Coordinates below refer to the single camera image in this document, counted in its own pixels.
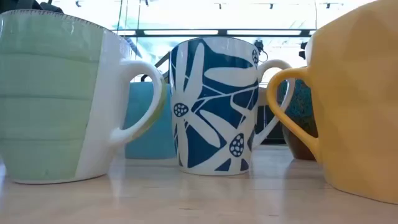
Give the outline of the black light bar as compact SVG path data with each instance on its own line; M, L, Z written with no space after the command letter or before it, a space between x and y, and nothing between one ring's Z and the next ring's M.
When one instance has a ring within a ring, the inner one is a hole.
M315 29L118 29L126 37L311 37Z

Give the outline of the blue white floral mug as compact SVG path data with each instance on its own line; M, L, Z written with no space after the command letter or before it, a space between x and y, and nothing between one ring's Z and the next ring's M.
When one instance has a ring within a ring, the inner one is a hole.
M278 123L255 131L259 85L283 60L259 61L257 47L233 37L197 37L170 52L172 133L182 172L239 175Z

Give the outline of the green and white mug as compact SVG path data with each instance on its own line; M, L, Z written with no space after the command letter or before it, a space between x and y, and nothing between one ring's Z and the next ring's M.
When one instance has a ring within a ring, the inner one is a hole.
M153 84L145 114L124 128L131 82ZM20 184L105 175L116 151L147 131L165 105L152 64L121 36L79 17L16 9L0 14L0 158Z

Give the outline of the dark teal speckled mug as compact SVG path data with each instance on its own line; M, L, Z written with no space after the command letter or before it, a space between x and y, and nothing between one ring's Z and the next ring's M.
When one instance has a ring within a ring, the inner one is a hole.
M303 80L296 79L295 88L286 115L299 125L305 132L317 138L318 131L313 114L311 89ZM314 155L309 148L283 124L282 133L284 140L295 159L314 161Z

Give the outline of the light blue mug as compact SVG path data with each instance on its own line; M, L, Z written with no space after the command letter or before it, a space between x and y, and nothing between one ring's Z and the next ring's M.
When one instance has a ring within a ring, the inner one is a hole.
M166 101L158 120L143 135L125 146L127 159L171 159L176 156L172 134L170 85L166 85ZM151 82L131 82L124 128L135 124L147 111L152 101Z

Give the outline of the yellow mug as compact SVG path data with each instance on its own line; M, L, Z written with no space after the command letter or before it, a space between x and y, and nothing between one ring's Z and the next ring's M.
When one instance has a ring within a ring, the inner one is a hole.
M317 29L305 48L307 66L276 73L269 107L322 167L334 188L398 205L398 0L375 0ZM279 84L310 88L318 135L278 105Z

